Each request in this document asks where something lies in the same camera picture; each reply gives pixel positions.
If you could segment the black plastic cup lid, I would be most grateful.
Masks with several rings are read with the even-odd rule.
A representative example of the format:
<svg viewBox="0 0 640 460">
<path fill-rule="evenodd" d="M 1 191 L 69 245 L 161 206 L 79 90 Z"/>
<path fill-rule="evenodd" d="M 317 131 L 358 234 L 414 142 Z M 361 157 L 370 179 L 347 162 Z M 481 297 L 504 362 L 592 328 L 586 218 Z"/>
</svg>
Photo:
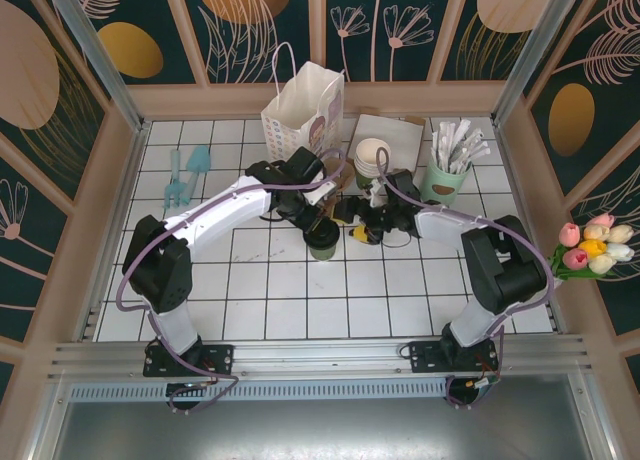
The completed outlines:
<svg viewBox="0 0 640 460">
<path fill-rule="evenodd" d="M 304 233 L 303 239 L 311 249 L 331 249 L 340 239 L 340 228 L 333 221 L 319 223 L 313 230 Z"/>
</svg>

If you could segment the white printed paper bag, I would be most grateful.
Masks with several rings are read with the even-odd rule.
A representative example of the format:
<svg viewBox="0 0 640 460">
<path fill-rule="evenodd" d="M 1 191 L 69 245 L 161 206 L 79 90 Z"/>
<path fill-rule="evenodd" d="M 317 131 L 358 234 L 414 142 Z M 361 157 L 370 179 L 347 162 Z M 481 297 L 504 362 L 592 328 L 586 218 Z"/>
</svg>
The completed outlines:
<svg viewBox="0 0 640 460">
<path fill-rule="evenodd" d="M 307 61 L 261 112 L 270 162 L 304 147 L 315 155 L 342 144 L 345 75 Z"/>
</svg>

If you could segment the mint green straw holder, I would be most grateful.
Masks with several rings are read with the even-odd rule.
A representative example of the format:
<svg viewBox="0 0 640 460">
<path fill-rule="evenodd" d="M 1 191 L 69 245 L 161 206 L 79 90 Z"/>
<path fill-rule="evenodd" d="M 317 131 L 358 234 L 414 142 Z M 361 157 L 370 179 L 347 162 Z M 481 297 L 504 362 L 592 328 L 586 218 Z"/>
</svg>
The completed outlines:
<svg viewBox="0 0 640 460">
<path fill-rule="evenodd" d="M 441 170 L 434 160 L 430 160 L 419 187 L 424 203 L 437 202 L 450 206 L 456 199 L 466 177 L 471 170 L 468 166 L 462 173 L 448 173 Z"/>
</svg>

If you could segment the stack of white paper cups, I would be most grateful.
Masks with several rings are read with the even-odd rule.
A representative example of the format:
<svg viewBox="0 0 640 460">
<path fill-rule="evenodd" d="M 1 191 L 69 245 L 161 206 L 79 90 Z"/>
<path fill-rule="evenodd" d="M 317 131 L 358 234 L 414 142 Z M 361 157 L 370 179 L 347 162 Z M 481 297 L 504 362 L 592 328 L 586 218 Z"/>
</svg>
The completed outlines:
<svg viewBox="0 0 640 460">
<path fill-rule="evenodd" d="M 383 149 L 387 154 L 390 154 L 390 147 L 385 141 L 377 138 L 365 138 L 356 146 L 355 160 L 363 165 L 376 167 L 379 149 Z"/>
</svg>

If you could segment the light blue toy shovel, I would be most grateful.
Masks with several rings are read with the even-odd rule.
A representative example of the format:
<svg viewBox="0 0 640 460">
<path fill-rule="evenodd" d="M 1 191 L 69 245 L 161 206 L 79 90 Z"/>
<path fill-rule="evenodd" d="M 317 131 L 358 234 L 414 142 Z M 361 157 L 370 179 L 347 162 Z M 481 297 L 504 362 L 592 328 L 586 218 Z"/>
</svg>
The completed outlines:
<svg viewBox="0 0 640 460">
<path fill-rule="evenodd" d="M 201 174 L 206 174 L 211 168 L 211 158 L 209 148 L 205 145 L 197 146 L 186 164 L 186 169 L 191 173 L 191 177 L 181 193 L 182 205 L 188 205 L 193 197 L 198 178 Z"/>
</svg>

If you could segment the light blue toy rake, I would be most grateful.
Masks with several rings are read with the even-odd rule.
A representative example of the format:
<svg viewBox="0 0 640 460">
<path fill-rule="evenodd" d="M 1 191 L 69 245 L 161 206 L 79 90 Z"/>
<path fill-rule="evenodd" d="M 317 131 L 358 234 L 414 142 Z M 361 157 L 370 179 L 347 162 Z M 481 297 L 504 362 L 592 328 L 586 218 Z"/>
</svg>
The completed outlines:
<svg viewBox="0 0 640 460">
<path fill-rule="evenodd" d="M 179 207 L 181 205 L 181 194 L 186 187 L 180 181 L 180 152 L 174 149 L 170 152 L 171 177 L 164 189 L 164 209 Z"/>
</svg>

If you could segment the grey metal panel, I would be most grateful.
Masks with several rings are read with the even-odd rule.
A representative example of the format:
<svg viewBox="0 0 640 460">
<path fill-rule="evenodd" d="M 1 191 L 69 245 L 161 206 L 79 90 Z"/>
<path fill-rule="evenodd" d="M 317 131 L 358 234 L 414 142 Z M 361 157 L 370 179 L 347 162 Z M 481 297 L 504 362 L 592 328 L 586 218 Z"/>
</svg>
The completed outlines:
<svg viewBox="0 0 640 460">
<path fill-rule="evenodd" d="M 439 398 L 69 407 L 54 460 L 595 460 L 569 384 L 511 377 L 471 409 Z"/>
</svg>

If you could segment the artificial tulip bouquet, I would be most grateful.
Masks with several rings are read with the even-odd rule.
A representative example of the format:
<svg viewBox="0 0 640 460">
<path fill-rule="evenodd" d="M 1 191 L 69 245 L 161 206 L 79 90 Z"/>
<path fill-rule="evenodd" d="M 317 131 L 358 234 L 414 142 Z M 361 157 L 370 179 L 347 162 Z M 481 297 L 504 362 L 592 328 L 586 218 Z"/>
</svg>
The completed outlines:
<svg viewBox="0 0 640 460">
<path fill-rule="evenodd" d="M 556 282 L 640 278 L 640 230 L 618 222 L 610 213 L 600 214 L 582 226 L 566 223 L 548 263 Z"/>
</svg>

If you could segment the aluminium frame rail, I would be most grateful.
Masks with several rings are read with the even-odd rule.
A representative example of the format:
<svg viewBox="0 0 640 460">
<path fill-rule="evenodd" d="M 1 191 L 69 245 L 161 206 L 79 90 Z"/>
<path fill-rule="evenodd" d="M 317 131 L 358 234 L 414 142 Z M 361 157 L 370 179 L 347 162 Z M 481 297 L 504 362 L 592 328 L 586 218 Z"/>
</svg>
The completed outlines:
<svg viewBox="0 0 640 460">
<path fill-rule="evenodd" d="M 410 363 L 396 338 L 237 341 L 232 373 L 243 380 L 407 377 Z M 63 343 L 46 367 L 51 380 L 143 379 L 144 342 Z M 547 375 L 589 372 L 593 362 L 583 339 L 566 334 L 515 334 L 504 340 L 501 372 Z"/>
</svg>

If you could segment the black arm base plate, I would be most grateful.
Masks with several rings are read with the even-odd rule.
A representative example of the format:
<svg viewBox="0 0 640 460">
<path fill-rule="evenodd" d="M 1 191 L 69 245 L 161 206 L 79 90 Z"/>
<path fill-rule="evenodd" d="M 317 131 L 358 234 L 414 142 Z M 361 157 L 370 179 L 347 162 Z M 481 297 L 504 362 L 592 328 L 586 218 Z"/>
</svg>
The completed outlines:
<svg viewBox="0 0 640 460">
<path fill-rule="evenodd" d="M 447 339 L 412 341 L 402 346 L 398 353 L 409 361 L 413 373 L 476 377 L 499 375 L 498 351 L 491 340 L 471 347 L 460 347 Z"/>
<path fill-rule="evenodd" d="M 201 370 L 230 375 L 233 356 L 232 345 L 204 345 L 198 341 L 181 359 Z M 194 376 L 195 372 L 177 362 L 159 341 L 154 340 L 145 348 L 142 374 L 149 378 L 188 377 Z"/>
</svg>

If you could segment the aluminium side rail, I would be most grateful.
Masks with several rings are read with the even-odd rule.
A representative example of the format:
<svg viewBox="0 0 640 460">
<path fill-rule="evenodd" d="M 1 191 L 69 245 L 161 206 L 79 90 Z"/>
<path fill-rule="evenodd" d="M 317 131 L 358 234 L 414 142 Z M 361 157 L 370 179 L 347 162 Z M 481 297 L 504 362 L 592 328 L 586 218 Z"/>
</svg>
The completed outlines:
<svg viewBox="0 0 640 460">
<path fill-rule="evenodd" d="M 98 256 L 94 265 L 88 290 L 85 295 L 85 313 L 77 326 L 76 342 L 93 341 L 99 330 L 100 315 L 105 298 L 113 278 L 113 266 L 116 263 L 122 243 L 124 225 L 128 218 L 131 198 L 136 186 L 140 165 L 151 130 L 151 123 L 144 121 L 141 129 L 132 137 L 132 144 L 126 156 L 119 183 L 116 188 L 111 211 Z"/>
<path fill-rule="evenodd" d="M 508 136 L 504 132 L 503 127 L 498 123 L 493 122 L 492 127 L 496 135 L 496 141 L 503 159 L 506 175 L 511 186 L 512 196 L 518 212 L 518 218 L 523 225 L 525 233 L 529 237 L 529 241 L 537 247 L 540 252 L 543 252 L 541 240 L 534 228 L 531 209 L 527 203 L 526 192 L 520 180 L 517 162 L 511 152 Z M 566 322 L 563 319 L 557 298 L 554 293 L 548 292 L 546 287 L 534 294 L 525 303 L 515 304 L 510 307 L 507 310 L 507 313 L 509 313 L 511 318 L 514 320 L 515 327 L 518 327 L 517 321 L 525 320 L 527 323 L 530 323 L 532 321 L 532 314 L 535 313 L 536 316 L 539 316 L 538 311 L 541 309 L 544 310 L 545 317 L 547 318 L 552 331 L 556 334 L 564 334 L 566 332 Z"/>
</svg>

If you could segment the aluminium frame post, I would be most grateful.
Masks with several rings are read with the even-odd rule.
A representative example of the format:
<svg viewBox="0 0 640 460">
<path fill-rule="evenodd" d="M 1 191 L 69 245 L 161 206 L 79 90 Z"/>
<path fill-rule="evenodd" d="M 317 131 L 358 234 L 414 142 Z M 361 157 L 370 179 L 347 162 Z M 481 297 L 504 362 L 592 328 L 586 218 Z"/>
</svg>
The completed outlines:
<svg viewBox="0 0 640 460">
<path fill-rule="evenodd" d="M 70 28 L 89 62 L 123 114 L 127 124 L 136 132 L 145 126 L 144 117 L 135 105 L 126 84 L 100 41 L 98 34 L 84 13 L 78 0 L 52 0 Z"/>
<path fill-rule="evenodd" d="M 575 4 L 581 5 L 581 2 L 579 0 L 547 0 L 491 113 L 492 125 L 496 130 L 499 130 L 508 119 Z"/>
</svg>

